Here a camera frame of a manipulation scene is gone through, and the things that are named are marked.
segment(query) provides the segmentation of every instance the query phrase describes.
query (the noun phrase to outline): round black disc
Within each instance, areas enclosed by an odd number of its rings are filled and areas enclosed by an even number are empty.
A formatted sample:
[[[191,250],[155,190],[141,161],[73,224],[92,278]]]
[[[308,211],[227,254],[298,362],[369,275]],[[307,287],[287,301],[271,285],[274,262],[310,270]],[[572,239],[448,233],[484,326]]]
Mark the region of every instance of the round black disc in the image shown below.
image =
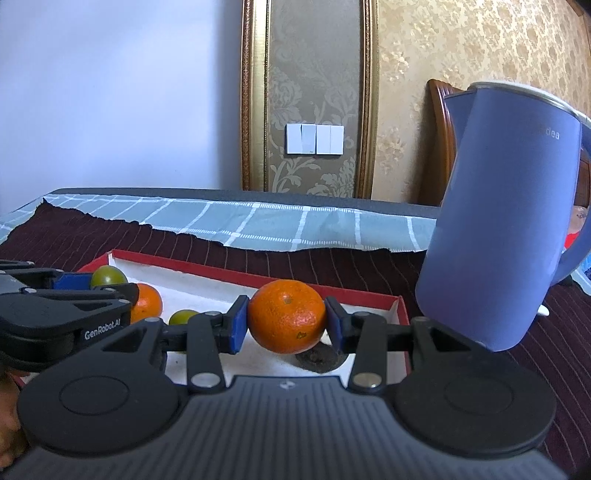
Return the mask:
[[[318,374],[325,374],[343,365],[348,356],[347,353],[336,352],[330,345],[318,342],[309,350],[297,353],[295,358],[302,368]]]
[[[176,387],[147,362],[125,360],[66,361],[27,385],[18,415],[31,441],[92,456],[128,449],[161,431],[178,408]]]
[[[556,400],[540,377],[492,354],[424,365],[400,382],[394,407],[408,430],[434,447],[491,458],[537,447]]]

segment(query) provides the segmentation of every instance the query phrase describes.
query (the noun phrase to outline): bed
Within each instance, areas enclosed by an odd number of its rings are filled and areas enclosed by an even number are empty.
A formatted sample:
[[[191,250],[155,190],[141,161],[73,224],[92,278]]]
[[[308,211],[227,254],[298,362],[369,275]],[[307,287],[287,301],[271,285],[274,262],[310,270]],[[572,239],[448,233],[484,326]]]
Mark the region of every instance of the bed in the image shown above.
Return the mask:
[[[202,223],[212,218],[202,215],[205,208],[217,212],[213,217],[225,224]],[[228,212],[225,219],[220,209]],[[73,271],[109,250],[127,249],[251,274],[398,294],[413,317],[421,314],[414,286],[424,238],[438,211],[434,206],[267,192],[67,189],[0,218],[0,258]],[[287,223],[279,221],[288,218]],[[275,235],[252,235],[248,226]],[[322,232],[331,237],[320,239]],[[391,237],[398,243],[384,243]],[[294,241],[298,239],[310,243]],[[505,354],[537,371],[556,392],[556,419],[540,449],[573,472],[587,461],[591,448],[591,297],[578,285],[555,286],[544,304],[550,317],[535,322]]]

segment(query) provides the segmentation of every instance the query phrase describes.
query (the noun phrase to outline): human hand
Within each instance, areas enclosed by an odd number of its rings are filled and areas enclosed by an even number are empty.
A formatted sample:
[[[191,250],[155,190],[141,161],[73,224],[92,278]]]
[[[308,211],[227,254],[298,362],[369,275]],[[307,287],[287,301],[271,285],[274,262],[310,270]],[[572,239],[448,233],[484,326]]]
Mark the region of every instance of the human hand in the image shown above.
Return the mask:
[[[12,372],[19,376],[22,372]],[[17,415],[19,389],[10,375],[0,374],[0,468],[12,465],[27,448]]]

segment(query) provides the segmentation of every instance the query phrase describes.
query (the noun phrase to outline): dark red striped blanket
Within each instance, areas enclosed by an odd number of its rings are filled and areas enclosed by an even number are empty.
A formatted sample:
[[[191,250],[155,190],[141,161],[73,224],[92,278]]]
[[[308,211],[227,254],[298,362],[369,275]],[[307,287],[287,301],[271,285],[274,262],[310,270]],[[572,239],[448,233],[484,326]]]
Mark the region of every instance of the dark red striped blanket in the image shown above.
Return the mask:
[[[342,248],[246,251],[43,203],[0,245],[0,258],[32,260],[40,266],[75,271],[115,248],[270,277],[402,295],[409,316],[420,314],[414,286],[423,253]],[[576,284],[555,286],[544,303],[550,317],[536,321],[524,340],[507,354],[545,377],[556,392],[556,420],[541,450],[572,472],[585,463],[591,450],[591,297]]]

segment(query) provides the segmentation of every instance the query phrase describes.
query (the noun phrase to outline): blue object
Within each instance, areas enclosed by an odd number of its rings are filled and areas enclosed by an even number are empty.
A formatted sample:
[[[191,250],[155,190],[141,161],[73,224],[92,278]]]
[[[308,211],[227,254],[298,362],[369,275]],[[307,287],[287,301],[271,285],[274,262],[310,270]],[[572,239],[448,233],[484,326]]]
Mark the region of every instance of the blue object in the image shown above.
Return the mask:
[[[234,317],[232,323],[232,333],[230,334],[230,352],[238,353],[244,343],[244,337],[248,330],[248,317],[246,315],[248,311],[248,299],[242,303],[238,312]]]
[[[328,300],[324,300],[326,306],[326,331],[329,334],[330,343],[336,351],[343,350],[343,329],[341,328],[341,320],[339,313],[335,311],[334,305]]]
[[[525,335],[548,288],[591,250],[564,253],[591,121],[548,93],[477,82],[446,98],[457,154],[418,283],[423,313],[493,351]]]
[[[92,273],[64,273],[53,284],[56,290],[90,290]]]

